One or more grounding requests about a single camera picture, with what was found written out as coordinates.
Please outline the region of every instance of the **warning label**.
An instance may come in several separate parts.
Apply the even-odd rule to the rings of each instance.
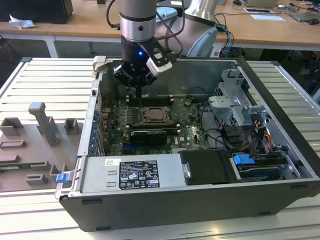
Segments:
[[[120,162],[119,178],[121,190],[160,187],[156,160]]]

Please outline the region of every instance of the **paper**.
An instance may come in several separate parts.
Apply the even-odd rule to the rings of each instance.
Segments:
[[[267,20],[267,21],[281,21],[285,22],[285,20],[282,17],[279,16],[266,16],[266,15],[257,15],[257,14],[251,14],[251,16],[255,20]]]
[[[178,6],[182,6],[182,2],[181,1],[171,1],[172,5],[178,5]]]
[[[10,14],[9,24],[11,26],[13,26],[14,28],[17,28],[17,29],[20,29],[20,30],[22,28],[33,28],[33,27],[36,26],[34,24],[34,22],[31,21],[31,20],[20,20],[20,19],[17,19],[15,17],[11,16],[11,14]]]

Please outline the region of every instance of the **motherboard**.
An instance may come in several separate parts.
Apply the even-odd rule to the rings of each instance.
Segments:
[[[210,148],[200,125],[203,103],[192,97],[106,99],[102,106],[107,156],[175,154]]]

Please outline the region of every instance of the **blue cable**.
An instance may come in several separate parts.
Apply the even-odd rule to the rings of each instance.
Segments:
[[[229,39],[230,39],[229,49],[228,49],[228,51],[226,52],[226,55],[225,55],[225,58],[226,58],[226,57],[228,57],[228,54],[230,53],[230,50],[231,50],[232,38],[231,38],[230,32],[229,32],[227,29],[225,29],[225,28],[224,28],[223,26],[221,26],[221,25],[218,25],[218,27],[222,28],[222,29],[225,31],[225,33],[228,35]]]

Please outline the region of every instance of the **desk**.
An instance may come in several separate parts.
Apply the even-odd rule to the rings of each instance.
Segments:
[[[289,0],[279,2],[293,2],[299,5],[299,2]],[[67,24],[36,23],[35,28],[19,30],[7,22],[0,22],[0,33],[8,39],[46,41],[52,58],[59,55],[55,41],[120,43],[120,32],[111,29],[106,22],[108,3],[97,5],[96,1],[72,0],[72,4],[73,14]],[[229,14],[245,13],[244,10],[237,9],[241,7],[233,6],[233,1],[227,0],[226,5],[217,5],[215,11]],[[227,26],[234,35],[234,47],[320,51],[320,25],[298,22],[285,14],[280,15],[284,22],[255,20],[250,15],[225,16]],[[221,15],[217,19],[221,23],[224,22]],[[120,21],[117,3],[112,6],[110,20],[113,23]],[[221,48],[226,40],[226,34],[219,32],[215,47]]]

